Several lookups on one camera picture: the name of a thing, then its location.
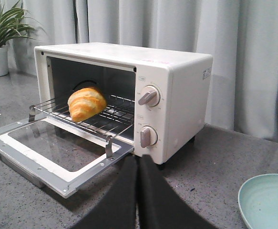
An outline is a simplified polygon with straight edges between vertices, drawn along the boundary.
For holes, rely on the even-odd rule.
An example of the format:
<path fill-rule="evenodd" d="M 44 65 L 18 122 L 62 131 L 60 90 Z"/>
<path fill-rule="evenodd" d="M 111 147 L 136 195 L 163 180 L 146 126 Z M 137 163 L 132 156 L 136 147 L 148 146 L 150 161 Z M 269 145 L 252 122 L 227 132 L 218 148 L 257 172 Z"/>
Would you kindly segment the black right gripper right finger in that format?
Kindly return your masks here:
<path fill-rule="evenodd" d="M 149 155 L 139 159 L 139 222 L 142 229 L 214 229 L 170 187 Z"/>

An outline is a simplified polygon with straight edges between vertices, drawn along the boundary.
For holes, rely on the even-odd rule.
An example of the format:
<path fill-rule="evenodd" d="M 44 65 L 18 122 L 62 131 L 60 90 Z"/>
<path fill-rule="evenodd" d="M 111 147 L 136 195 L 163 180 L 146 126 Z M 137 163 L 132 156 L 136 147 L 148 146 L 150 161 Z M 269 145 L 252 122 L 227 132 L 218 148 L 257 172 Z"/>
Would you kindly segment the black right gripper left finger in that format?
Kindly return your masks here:
<path fill-rule="evenodd" d="M 134 229 L 137 162 L 127 156 L 119 176 L 101 201 L 73 229 Z"/>

